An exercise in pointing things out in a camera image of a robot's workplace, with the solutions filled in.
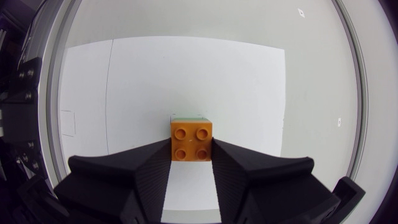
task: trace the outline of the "white backdrop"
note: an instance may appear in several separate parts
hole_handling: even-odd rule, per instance
[[[86,45],[67,52],[61,105],[67,99],[78,108],[70,105],[62,110],[75,116],[104,114],[104,118],[78,121],[75,136],[86,143],[73,147],[84,148],[72,149],[67,143],[70,139],[62,138],[65,160],[73,153],[97,156],[97,147],[90,147],[95,138],[107,140],[110,154],[169,138],[172,116],[206,117],[213,122],[215,138],[280,155],[285,111],[283,50],[196,37],[134,37],[113,40],[109,67],[104,68],[109,41],[88,45],[94,44],[102,49],[102,60],[98,51],[90,55]],[[107,78],[98,75],[104,72]],[[75,82],[80,82],[81,76],[102,81],[76,89],[73,82],[64,85],[67,76],[73,76]],[[86,98],[80,96],[98,90],[106,93],[104,97],[100,94],[101,99],[93,98],[100,111],[84,113],[90,103],[82,103]],[[61,116],[61,127],[67,122]],[[105,133],[94,131],[104,125]],[[93,132],[80,132],[79,128]],[[164,209],[215,208],[211,163],[173,162]]]

